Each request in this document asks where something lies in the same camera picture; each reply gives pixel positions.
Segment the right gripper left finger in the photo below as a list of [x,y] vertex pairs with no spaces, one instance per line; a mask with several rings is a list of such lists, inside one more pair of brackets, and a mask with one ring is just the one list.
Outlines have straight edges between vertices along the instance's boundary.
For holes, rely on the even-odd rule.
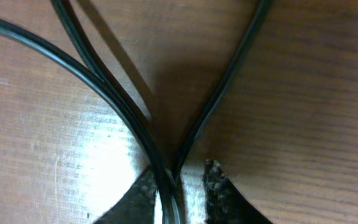
[[147,168],[120,201],[94,224],[153,224],[156,192],[154,173]]

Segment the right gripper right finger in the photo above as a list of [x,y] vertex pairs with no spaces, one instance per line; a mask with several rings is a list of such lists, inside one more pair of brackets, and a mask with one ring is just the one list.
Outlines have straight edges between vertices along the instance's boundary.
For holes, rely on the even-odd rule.
[[209,224],[272,224],[238,191],[215,160],[204,164],[206,223]]

